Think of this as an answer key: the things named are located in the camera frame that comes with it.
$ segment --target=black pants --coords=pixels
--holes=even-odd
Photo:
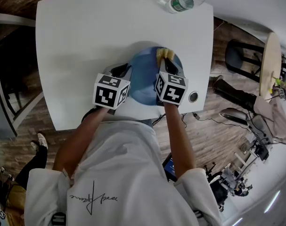
[[[39,146],[39,151],[33,159],[25,165],[16,177],[15,181],[26,190],[28,184],[30,170],[34,168],[45,168],[47,164],[48,150],[45,146]]]
[[[222,98],[241,106],[242,108],[254,112],[254,104],[257,96],[237,90],[226,83],[224,80],[218,80],[213,84],[214,93]]]

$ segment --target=round wooden table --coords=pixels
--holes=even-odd
[[[281,73],[281,46],[278,36],[271,32],[267,38],[262,57],[259,95],[265,100],[270,99],[273,88]]]

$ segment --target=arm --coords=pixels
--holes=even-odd
[[[196,168],[195,155],[176,105],[164,102],[171,153],[177,178]]]
[[[69,177],[73,175],[107,112],[107,108],[101,108],[85,118],[71,137],[59,148],[53,170],[62,171],[65,169]]]

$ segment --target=black stool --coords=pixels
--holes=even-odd
[[[243,75],[259,83],[260,77],[256,76],[256,74],[259,71],[261,71],[262,63],[260,60],[254,60],[254,59],[245,57],[243,53],[244,48],[254,50],[262,54],[264,52],[264,48],[262,47],[251,45],[251,44],[246,44],[246,43],[241,43],[237,40],[231,40],[230,42],[228,42],[228,46],[227,46],[226,54],[225,54],[225,61],[226,61],[227,69],[231,73],[238,73],[240,75]],[[249,72],[241,70],[241,67],[244,61],[258,66],[259,69],[255,73],[249,73]]]

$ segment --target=white shoe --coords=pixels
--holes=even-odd
[[[44,137],[44,135],[42,133],[38,132],[37,136],[38,136],[39,145],[45,146],[48,149],[49,148],[48,143],[47,143],[47,140]]]
[[[35,149],[35,151],[39,151],[39,145],[35,141],[31,141],[31,146]]]

